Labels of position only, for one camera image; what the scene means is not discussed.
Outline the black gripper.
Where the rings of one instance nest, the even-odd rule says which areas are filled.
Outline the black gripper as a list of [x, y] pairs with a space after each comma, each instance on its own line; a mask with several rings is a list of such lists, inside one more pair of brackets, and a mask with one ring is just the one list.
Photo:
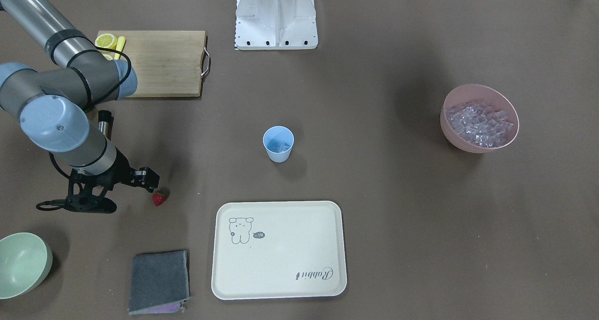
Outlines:
[[159, 186], [159, 175], [148, 167], [139, 169], [139, 175], [137, 175], [137, 169], [132, 168], [126, 156], [116, 149], [113, 165], [100, 175], [92, 176], [91, 184], [94, 187], [99, 186], [110, 191], [119, 183], [130, 187], [140, 187], [149, 193], [154, 193]]

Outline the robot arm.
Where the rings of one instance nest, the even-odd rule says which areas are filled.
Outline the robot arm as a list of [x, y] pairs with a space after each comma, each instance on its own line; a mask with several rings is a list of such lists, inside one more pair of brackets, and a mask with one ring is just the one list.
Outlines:
[[153, 192], [159, 176], [150, 168], [132, 168], [86, 115], [98, 104], [136, 92], [130, 60], [107, 60], [49, 0], [1, 0], [1, 10], [58, 66], [38, 72], [25, 64], [3, 63], [1, 109], [34, 144], [71, 167], [72, 184], [111, 190], [121, 183]]

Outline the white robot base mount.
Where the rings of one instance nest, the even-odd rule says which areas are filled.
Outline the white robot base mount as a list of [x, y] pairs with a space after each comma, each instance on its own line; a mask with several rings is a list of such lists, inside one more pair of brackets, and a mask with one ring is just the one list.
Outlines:
[[318, 47], [315, 0], [236, 0], [236, 50]]

